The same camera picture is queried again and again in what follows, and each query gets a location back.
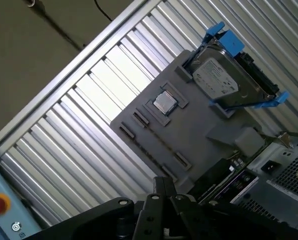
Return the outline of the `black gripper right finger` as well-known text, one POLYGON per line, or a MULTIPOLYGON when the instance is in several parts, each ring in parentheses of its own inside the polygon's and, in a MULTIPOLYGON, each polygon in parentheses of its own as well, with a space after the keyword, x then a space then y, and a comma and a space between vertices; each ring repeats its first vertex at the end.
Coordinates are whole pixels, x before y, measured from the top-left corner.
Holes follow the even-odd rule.
POLYGON ((163 189, 172 205, 167 217, 177 216, 168 227, 169 240, 298 240, 297 229, 231 203, 199 205, 177 194, 171 178, 163 178, 163 189))

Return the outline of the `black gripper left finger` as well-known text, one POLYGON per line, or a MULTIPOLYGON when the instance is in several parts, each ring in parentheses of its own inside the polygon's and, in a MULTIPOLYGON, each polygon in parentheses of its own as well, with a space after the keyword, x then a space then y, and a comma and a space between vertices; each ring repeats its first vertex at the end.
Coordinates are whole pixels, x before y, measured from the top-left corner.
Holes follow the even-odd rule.
POLYGON ((84 213, 42 230, 32 240, 161 240, 165 178, 153 180, 146 201, 117 197, 84 213))

